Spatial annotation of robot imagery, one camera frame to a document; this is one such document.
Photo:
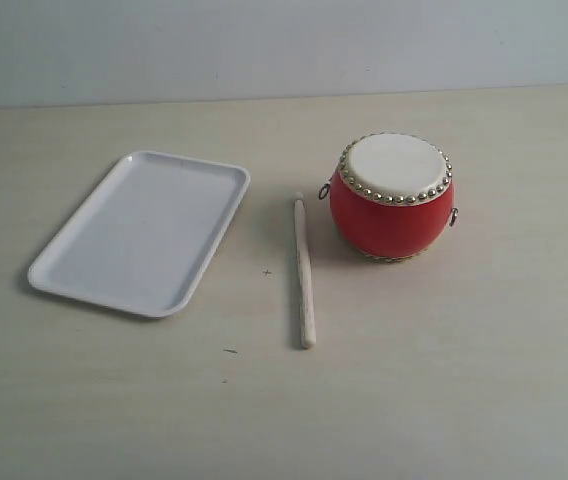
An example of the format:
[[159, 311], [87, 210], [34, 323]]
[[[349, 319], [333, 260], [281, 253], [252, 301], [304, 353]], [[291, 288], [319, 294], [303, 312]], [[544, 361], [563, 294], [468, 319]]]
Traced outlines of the wooden drumstick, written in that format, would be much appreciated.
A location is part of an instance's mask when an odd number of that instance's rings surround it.
[[306, 209], [304, 196], [301, 193], [297, 193], [295, 196], [293, 202], [293, 213], [299, 283], [300, 341], [304, 349], [310, 349], [316, 345], [317, 334], [315, 325], [312, 269], [306, 226]]

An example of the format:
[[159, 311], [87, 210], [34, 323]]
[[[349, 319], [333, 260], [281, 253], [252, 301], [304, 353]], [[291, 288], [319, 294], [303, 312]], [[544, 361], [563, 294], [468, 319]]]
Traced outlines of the small red drum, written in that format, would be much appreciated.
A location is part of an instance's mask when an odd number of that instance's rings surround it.
[[459, 216], [450, 157], [405, 133], [351, 141], [318, 198], [328, 200], [346, 242], [385, 263], [421, 254]]

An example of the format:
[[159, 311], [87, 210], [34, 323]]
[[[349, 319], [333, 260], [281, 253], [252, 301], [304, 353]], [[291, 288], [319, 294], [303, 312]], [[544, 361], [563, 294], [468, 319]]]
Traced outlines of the white rectangular plastic tray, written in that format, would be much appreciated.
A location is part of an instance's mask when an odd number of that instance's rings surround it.
[[140, 150], [118, 160], [29, 266], [29, 285], [150, 319], [182, 311], [248, 190], [240, 166]]

